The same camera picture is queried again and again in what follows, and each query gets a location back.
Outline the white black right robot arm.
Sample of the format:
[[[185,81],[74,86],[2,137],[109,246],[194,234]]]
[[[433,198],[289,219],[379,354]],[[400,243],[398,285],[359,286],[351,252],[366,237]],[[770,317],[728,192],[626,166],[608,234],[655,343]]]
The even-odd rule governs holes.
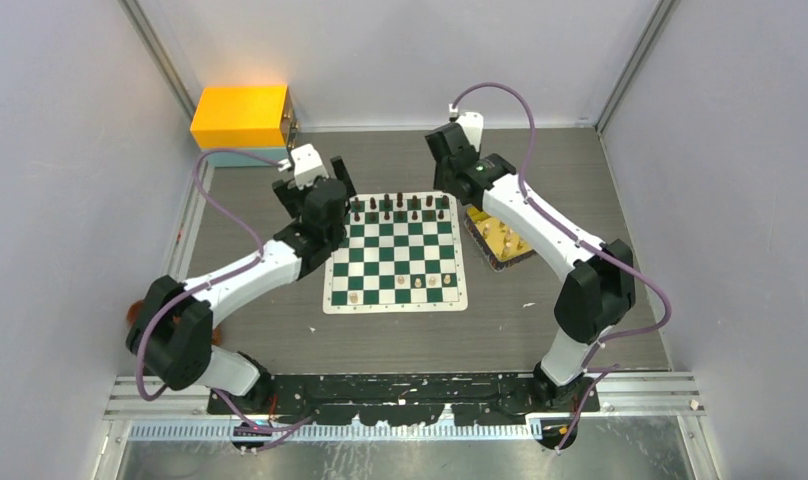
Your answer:
[[[532,380],[538,403],[557,411],[572,400],[596,343],[636,303],[633,252],[621,240],[606,243],[569,222],[500,155],[481,156],[474,132],[456,120],[426,134],[434,187],[506,224],[561,280],[558,332]]]

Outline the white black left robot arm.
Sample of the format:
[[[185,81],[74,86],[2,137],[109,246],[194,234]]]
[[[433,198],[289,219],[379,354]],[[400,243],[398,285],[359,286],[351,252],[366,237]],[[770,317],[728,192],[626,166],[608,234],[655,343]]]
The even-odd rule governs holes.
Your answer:
[[[272,397],[271,375],[241,352],[213,342],[220,324],[251,301],[295,283],[322,266],[344,242],[345,222],[356,189],[341,157],[324,164],[309,145],[280,161],[289,181],[273,191],[291,217],[272,239],[255,241],[245,257],[206,275],[155,280],[126,338],[137,370],[159,377],[174,391],[205,386],[249,413]]]

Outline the gold tin box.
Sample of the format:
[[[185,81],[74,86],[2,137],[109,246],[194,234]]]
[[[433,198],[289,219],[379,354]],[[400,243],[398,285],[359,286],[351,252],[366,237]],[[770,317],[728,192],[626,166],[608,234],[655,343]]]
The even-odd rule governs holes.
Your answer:
[[[537,255],[517,232],[474,206],[466,208],[463,223],[493,271],[500,272]]]

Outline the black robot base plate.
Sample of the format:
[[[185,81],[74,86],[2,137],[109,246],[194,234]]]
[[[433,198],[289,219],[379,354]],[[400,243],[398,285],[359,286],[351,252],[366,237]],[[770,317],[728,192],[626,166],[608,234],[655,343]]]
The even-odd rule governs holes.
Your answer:
[[[454,425],[521,425],[531,414],[568,414],[599,407],[591,378],[551,389],[524,372],[418,374],[266,374],[244,397],[213,393],[207,411],[247,416],[271,413],[285,423],[433,425],[449,412]]]

